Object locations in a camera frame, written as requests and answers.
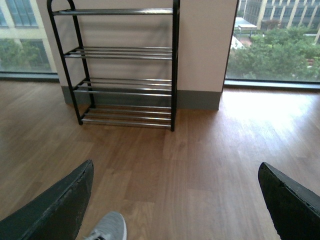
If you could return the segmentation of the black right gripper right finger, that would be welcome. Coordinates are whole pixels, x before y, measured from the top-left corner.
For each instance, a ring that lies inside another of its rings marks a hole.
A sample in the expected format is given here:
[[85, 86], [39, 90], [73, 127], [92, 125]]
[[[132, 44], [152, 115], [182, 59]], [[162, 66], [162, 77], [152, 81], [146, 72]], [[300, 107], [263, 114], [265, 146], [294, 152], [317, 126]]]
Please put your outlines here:
[[267, 162], [258, 181], [274, 228], [282, 240], [320, 238], [320, 196]]

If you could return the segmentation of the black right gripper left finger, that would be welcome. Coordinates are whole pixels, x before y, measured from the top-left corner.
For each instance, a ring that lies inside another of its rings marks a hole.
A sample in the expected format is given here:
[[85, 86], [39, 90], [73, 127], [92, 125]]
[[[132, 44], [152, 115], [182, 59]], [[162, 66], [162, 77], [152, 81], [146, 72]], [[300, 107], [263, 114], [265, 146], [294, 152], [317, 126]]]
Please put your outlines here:
[[74, 240], [91, 197], [94, 164], [86, 160], [0, 222], [2, 240]]

